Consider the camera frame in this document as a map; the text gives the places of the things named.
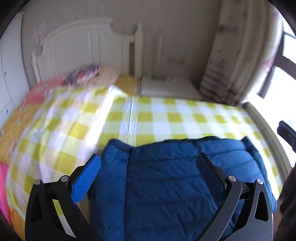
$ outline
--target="pink blanket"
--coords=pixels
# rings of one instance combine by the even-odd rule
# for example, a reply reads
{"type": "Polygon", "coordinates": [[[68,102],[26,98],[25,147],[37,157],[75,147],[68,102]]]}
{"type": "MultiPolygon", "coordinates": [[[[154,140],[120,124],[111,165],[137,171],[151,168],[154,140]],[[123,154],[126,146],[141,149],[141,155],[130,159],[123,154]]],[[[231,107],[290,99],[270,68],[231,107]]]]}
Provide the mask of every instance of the pink blanket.
{"type": "Polygon", "coordinates": [[[9,208],[6,197],[6,188],[5,188],[5,180],[6,174],[8,170],[8,165],[4,163],[0,163],[0,209],[7,221],[11,225],[10,216],[9,216],[9,208]]]}

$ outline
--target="metal screw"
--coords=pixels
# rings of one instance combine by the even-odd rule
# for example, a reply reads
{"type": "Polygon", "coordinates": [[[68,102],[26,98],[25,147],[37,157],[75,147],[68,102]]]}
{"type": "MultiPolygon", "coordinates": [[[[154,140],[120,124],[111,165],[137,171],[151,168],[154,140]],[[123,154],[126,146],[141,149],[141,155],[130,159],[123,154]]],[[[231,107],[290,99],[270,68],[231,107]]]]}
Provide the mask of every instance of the metal screw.
{"type": "Polygon", "coordinates": [[[262,185],[263,184],[263,181],[261,179],[257,179],[257,183],[262,185]]]}
{"type": "Polygon", "coordinates": [[[68,181],[68,179],[69,179],[68,176],[62,176],[62,177],[61,177],[61,181],[62,181],[63,183],[65,183],[66,181],[68,181]]]}
{"type": "Polygon", "coordinates": [[[231,182],[235,182],[237,180],[237,178],[235,176],[229,176],[228,180],[231,182]]]}
{"type": "Polygon", "coordinates": [[[35,185],[39,185],[39,184],[40,184],[40,182],[41,182],[41,180],[40,180],[40,179],[36,179],[36,180],[34,181],[34,184],[35,184],[35,185]]]}

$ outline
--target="headboard panel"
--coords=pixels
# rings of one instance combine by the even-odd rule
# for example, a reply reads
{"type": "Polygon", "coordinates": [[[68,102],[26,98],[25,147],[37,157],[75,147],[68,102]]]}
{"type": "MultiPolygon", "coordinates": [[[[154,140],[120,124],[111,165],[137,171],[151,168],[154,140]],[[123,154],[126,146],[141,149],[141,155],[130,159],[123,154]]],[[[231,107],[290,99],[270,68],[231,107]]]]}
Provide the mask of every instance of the headboard panel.
{"type": "Polygon", "coordinates": [[[42,42],[42,54],[32,53],[32,66],[37,82],[64,76],[84,65],[101,64],[129,74],[130,44],[135,44],[134,74],[141,77],[142,24],[134,35],[117,35],[111,18],[83,19],[62,26],[42,42]]]}

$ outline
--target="plaid sheet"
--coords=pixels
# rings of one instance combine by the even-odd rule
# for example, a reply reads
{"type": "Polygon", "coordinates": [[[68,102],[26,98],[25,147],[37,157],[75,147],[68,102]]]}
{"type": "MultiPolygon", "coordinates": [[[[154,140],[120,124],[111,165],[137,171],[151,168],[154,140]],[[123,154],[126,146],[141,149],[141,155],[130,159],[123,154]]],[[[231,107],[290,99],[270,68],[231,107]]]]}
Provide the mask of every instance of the plaid sheet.
{"type": "MultiPolygon", "coordinates": [[[[37,111],[20,137],[6,179],[8,204],[23,220],[34,180],[46,183],[71,175],[97,151],[113,100],[120,95],[115,86],[63,87],[37,111]]],[[[73,234],[55,205],[66,232],[73,234]]]]}
{"type": "Polygon", "coordinates": [[[272,192],[277,199],[283,185],[279,169],[266,141],[241,107],[209,102],[128,97],[114,101],[99,141],[104,149],[112,138],[133,146],[165,139],[242,139],[248,136],[263,158],[272,192]]]}

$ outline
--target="wall outlet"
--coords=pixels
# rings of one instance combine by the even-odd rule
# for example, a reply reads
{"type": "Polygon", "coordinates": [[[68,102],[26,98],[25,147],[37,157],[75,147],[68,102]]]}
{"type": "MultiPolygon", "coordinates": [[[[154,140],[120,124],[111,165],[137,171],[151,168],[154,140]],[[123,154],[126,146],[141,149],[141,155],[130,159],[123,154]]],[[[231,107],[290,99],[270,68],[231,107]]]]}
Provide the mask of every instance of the wall outlet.
{"type": "Polygon", "coordinates": [[[170,63],[170,64],[183,65],[184,62],[185,62],[184,57],[180,57],[180,56],[168,56],[167,57],[167,63],[170,63]]]}

